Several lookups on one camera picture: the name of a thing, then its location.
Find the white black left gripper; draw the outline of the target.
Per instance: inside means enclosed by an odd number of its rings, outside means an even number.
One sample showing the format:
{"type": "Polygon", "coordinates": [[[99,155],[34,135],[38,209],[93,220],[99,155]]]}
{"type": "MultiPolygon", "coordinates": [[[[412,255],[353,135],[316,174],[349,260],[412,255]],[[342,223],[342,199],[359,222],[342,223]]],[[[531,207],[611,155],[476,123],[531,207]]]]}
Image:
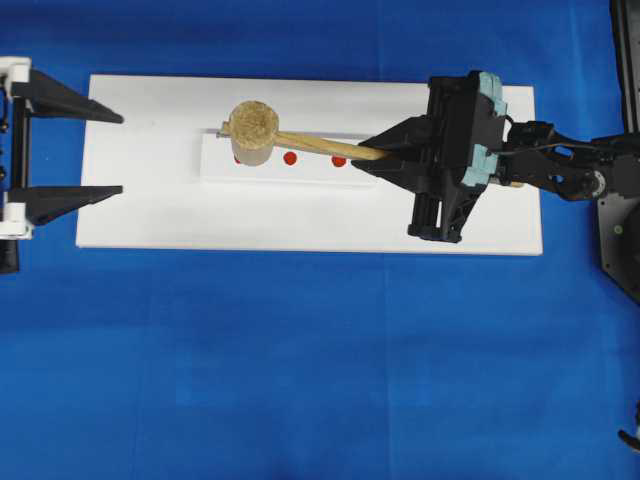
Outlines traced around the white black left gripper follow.
{"type": "Polygon", "coordinates": [[[1,238],[31,239],[34,226],[123,193],[122,186],[29,187],[31,116],[122,124],[124,118],[47,74],[31,69],[28,57],[1,57],[1,132],[11,132],[9,189],[1,194],[1,238]]]}

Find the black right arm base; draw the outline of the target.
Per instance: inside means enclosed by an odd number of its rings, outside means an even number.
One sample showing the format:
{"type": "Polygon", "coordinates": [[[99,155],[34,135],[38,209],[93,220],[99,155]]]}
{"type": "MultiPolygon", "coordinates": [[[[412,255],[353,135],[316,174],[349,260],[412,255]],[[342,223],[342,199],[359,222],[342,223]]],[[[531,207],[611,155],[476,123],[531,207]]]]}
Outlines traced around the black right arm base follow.
{"type": "Polygon", "coordinates": [[[597,203],[600,260],[604,273],[639,303],[639,199],[611,193],[597,203]]]}

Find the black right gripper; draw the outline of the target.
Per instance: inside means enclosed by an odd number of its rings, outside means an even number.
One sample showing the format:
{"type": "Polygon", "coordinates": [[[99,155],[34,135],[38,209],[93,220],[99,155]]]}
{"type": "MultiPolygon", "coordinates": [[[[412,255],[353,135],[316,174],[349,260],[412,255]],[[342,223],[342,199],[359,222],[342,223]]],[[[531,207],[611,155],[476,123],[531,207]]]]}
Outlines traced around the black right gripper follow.
{"type": "Polygon", "coordinates": [[[415,194],[408,234],[458,243],[490,177],[496,173],[507,104],[498,75],[433,77],[427,115],[410,117],[359,146],[388,152],[422,147],[426,163],[385,158],[352,166],[415,194]]]}

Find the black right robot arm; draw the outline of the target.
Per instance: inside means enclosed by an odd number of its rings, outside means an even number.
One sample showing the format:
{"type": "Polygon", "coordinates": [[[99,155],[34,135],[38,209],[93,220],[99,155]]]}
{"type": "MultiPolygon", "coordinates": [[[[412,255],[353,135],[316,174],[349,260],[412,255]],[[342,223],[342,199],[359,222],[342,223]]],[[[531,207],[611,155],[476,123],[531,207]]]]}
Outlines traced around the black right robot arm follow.
{"type": "Polygon", "coordinates": [[[426,241],[460,242],[492,181],[528,184],[566,201],[639,195],[638,135],[582,142],[551,123],[516,122],[500,78],[484,71],[431,78],[425,114],[363,144],[384,155],[352,166],[414,194],[408,233],[426,241]]]}

